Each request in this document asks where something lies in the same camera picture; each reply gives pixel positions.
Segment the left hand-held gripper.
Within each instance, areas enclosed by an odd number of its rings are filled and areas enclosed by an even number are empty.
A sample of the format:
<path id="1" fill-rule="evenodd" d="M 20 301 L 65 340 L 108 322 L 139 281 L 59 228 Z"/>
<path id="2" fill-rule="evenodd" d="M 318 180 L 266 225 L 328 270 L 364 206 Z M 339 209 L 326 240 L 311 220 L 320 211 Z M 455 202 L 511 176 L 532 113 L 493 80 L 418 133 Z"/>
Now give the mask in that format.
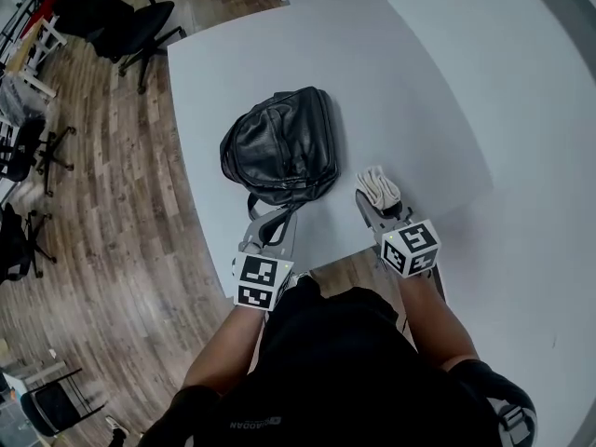
<path id="1" fill-rule="evenodd" d="M 288 284 L 294 261 L 292 252 L 297 214 L 270 211 L 251 221 L 233 262 L 235 305 L 272 311 Z"/>

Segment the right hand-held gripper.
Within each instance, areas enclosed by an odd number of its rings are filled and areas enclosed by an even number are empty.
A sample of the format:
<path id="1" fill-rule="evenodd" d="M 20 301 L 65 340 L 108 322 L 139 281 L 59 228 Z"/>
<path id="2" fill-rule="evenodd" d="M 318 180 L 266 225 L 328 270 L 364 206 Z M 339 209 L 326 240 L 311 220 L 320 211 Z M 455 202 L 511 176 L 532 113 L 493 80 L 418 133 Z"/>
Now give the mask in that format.
<path id="1" fill-rule="evenodd" d="M 366 225 L 380 237 L 380 256 L 384 264 L 402 278 L 418 276 L 437 263 L 440 239 L 430 220 L 411 223 L 413 210 L 403 201 L 379 210 L 360 190 L 356 204 Z M 397 223 L 404 223 L 396 228 Z"/>

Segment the black office chair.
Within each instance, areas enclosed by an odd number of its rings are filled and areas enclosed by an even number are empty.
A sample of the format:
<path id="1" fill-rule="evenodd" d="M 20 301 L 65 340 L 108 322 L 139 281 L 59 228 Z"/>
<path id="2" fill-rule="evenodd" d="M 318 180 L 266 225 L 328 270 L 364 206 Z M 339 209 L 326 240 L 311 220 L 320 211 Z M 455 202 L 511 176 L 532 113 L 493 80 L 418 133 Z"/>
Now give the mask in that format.
<path id="1" fill-rule="evenodd" d="M 119 65 L 121 76 L 139 62 L 137 92 L 143 94 L 149 61 L 167 53 L 160 45 L 175 34 L 186 37 L 181 26 L 159 33 L 175 8 L 173 2 L 148 1 L 147 6 L 136 9 L 123 0 L 57 0 L 52 6 L 57 16 L 55 28 L 91 44 L 98 57 Z"/>
<path id="2" fill-rule="evenodd" d="M 19 128 L 12 145 L 0 143 L 0 180 L 21 183 L 28 177 L 31 168 L 34 168 L 44 177 L 45 195 L 53 197 L 54 193 L 49 188 L 50 166 L 55 164 L 68 171 L 75 169 L 72 163 L 58 158 L 56 151 L 67 136 L 77 133 L 77 129 L 68 126 L 60 133 L 50 131 L 47 138 L 42 140 L 41 135 L 45 128 L 44 117 L 30 118 Z"/>
<path id="3" fill-rule="evenodd" d="M 31 210 L 23 219 L 10 203 L 0 209 L 0 285 L 5 281 L 19 281 L 28 275 L 31 268 L 35 276 L 41 278 L 43 271 L 38 268 L 37 254 L 52 264 L 57 263 L 57 258 L 37 243 L 40 232 L 46 222 L 52 219 L 52 214 L 43 213 L 35 223 L 37 216 L 38 212 Z"/>

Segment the person's left forearm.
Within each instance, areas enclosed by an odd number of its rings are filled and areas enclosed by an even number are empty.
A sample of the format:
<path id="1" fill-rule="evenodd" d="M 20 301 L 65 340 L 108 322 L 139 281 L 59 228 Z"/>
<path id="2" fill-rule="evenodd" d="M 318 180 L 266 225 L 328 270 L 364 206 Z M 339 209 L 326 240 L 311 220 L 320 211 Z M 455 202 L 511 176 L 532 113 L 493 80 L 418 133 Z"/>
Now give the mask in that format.
<path id="1" fill-rule="evenodd" d="M 264 311 L 236 306 L 191 364 L 183 388 L 230 391 L 249 372 L 263 325 Z"/>

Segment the wooden-top white table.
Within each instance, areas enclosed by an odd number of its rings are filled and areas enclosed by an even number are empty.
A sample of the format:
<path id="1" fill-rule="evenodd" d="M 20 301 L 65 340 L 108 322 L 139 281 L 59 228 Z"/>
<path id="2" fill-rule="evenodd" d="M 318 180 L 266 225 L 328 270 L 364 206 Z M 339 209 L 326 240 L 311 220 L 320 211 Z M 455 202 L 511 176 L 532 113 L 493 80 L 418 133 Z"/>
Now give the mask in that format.
<path id="1" fill-rule="evenodd" d="M 54 99 L 57 91 L 39 80 L 35 70 L 28 71 L 27 61 L 29 60 L 29 53 L 32 49 L 36 49 L 37 42 L 21 42 L 12 52 L 5 67 L 5 74 L 17 77 L 24 83 L 31 86 L 33 89 L 39 91 L 46 99 Z"/>

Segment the black folding chair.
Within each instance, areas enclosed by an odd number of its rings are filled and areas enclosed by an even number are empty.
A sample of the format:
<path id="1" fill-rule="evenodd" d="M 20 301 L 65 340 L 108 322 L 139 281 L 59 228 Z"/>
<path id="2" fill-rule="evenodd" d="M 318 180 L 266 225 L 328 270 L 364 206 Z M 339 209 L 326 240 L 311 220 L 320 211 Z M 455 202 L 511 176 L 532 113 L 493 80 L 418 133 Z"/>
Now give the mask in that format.
<path id="1" fill-rule="evenodd" d="M 105 403 L 93 408 L 83 395 L 75 376 L 82 368 L 27 391 L 20 406 L 35 431 L 45 437 L 56 437 L 100 412 Z"/>

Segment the person's black shirt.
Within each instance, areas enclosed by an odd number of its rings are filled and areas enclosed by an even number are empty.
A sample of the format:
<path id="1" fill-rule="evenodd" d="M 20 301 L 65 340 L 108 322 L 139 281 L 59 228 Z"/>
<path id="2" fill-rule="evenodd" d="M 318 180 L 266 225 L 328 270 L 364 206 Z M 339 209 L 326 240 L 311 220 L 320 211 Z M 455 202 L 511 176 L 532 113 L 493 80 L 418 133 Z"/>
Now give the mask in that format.
<path id="1" fill-rule="evenodd" d="M 529 396 L 481 360 L 418 353 L 379 294 L 302 277 L 264 317 L 247 375 L 182 388 L 139 447 L 535 447 Z"/>

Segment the black leather backpack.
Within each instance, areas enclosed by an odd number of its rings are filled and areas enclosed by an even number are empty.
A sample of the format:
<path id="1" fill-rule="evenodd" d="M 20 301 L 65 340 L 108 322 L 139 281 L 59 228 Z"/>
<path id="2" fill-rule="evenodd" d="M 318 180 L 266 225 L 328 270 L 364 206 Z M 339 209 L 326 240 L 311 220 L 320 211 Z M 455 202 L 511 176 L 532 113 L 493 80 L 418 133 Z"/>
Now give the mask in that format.
<path id="1" fill-rule="evenodd" d="M 321 198 L 341 174 L 329 95 L 306 87 L 254 105 L 223 137 L 220 164 L 227 179 L 249 191 L 253 221 L 259 201 L 298 210 Z"/>

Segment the plastic-covered office chair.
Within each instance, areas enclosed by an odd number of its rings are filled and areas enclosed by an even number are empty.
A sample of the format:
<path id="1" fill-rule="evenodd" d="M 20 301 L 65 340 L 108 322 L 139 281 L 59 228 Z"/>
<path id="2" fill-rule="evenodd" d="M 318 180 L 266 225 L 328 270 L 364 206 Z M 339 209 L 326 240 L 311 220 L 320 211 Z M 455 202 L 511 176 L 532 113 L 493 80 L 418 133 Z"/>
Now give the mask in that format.
<path id="1" fill-rule="evenodd" d="M 0 112 L 13 126 L 45 117 L 47 104 L 41 95 L 18 77 L 4 74 L 0 79 Z"/>

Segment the white cloth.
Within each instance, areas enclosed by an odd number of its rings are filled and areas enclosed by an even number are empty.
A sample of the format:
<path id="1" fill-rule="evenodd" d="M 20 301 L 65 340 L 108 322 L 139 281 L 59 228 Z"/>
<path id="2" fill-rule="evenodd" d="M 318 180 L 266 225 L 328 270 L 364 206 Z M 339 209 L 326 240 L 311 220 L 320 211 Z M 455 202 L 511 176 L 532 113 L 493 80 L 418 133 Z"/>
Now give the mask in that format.
<path id="1" fill-rule="evenodd" d="M 356 189 L 377 210 L 387 210 L 401 202 L 399 188 L 386 177 L 381 166 L 368 167 L 357 173 Z"/>

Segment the person's right forearm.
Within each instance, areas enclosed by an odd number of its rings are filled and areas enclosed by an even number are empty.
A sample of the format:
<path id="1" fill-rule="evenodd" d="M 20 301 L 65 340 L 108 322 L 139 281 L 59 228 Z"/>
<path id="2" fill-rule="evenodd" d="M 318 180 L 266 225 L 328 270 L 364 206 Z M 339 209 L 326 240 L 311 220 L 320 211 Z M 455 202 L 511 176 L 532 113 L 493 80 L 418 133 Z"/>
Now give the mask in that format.
<path id="1" fill-rule="evenodd" d="M 399 290 L 414 344 L 428 363 L 450 371 L 464 360 L 480 359 L 467 330 L 430 278 L 401 278 Z"/>

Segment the red-top white table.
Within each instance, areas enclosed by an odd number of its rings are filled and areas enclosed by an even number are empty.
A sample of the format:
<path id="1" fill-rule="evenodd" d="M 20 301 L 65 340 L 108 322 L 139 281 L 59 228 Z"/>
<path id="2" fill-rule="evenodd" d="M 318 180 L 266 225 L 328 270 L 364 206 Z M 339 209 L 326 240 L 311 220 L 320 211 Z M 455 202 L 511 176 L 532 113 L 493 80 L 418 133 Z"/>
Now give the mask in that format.
<path id="1" fill-rule="evenodd" d="M 57 1 L 58 0 L 45 0 L 24 26 L 22 32 L 20 33 L 20 38 L 23 38 L 41 18 L 44 18 L 46 21 L 50 21 L 51 16 L 53 15 L 53 6 L 57 3 Z"/>

